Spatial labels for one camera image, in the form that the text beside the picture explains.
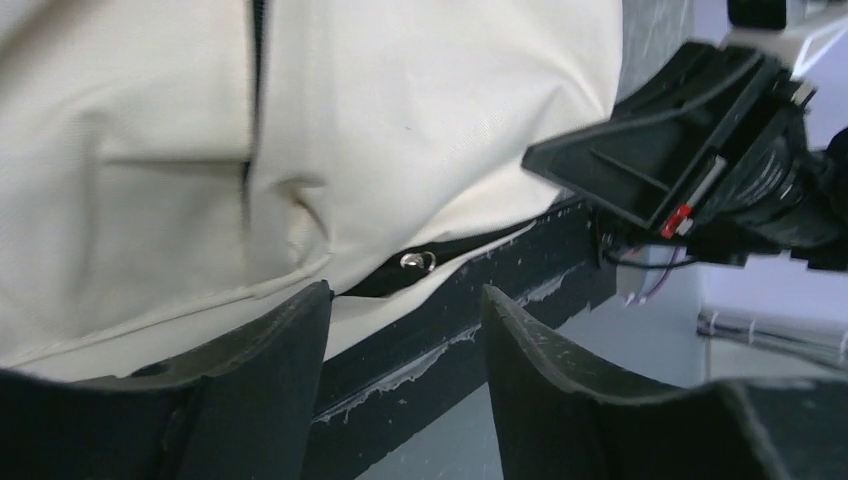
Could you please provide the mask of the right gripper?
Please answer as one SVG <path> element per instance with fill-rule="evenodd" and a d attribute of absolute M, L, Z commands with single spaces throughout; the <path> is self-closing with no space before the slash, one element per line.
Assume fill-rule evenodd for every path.
<path fill-rule="evenodd" d="M 608 121 L 521 165 L 666 239 L 812 239 L 811 95 L 759 50 L 686 42 Z"/>

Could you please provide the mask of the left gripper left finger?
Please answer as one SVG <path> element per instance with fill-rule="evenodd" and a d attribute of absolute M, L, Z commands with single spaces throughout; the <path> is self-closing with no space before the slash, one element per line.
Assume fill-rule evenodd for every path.
<path fill-rule="evenodd" d="M 5 479 L 296 479 L 333 294 L 313 283 L 262 317 L 128 377 L 1 374 Z"/>

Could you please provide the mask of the cream canvas backpack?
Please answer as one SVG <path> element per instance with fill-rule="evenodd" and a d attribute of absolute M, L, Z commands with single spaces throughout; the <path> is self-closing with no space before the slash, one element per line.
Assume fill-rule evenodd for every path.
<path fill-rule="evenodd" d="M 124 376 L 484 237 L 605 120 L 618 1 L 5 1 L 1 364 Z"/>

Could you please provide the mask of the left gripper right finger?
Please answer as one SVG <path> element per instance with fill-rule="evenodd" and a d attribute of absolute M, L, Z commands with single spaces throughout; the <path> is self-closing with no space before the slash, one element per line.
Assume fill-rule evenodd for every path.
<path fill-rule="evenodd" d="M 507 479 L 843 479 L 847 384 L 737 378 L 668 385 L 482 295 L 485 364 Z"/>

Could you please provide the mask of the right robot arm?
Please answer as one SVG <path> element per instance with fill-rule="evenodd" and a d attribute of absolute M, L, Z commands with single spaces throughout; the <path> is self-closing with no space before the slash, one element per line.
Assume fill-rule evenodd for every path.
<path fill-rule="evenodd" d="M 687 42 L 607 121 L 530 146 L 525 170 L 583 197 L 599 255 L 682 247 L 744 266 L 789 253 L 847 268 L 847 147 L 813 151 L 814 87 L 751 47 Z"/>

